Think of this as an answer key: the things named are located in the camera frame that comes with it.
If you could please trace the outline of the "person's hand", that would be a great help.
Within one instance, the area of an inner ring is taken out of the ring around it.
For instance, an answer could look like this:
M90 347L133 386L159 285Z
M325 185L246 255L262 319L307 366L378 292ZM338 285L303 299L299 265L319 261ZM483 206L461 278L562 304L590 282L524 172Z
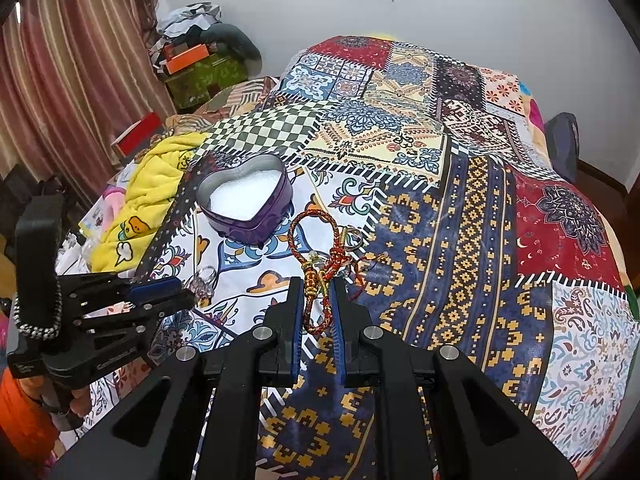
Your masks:
M25 394L34 400L53 406L60 400L60 394L55 390L54 383L46 376L22 378L18 381ZM68 390L62 389L68 396L68 407L77 416L84 418L91 412L92 401L88 387Z

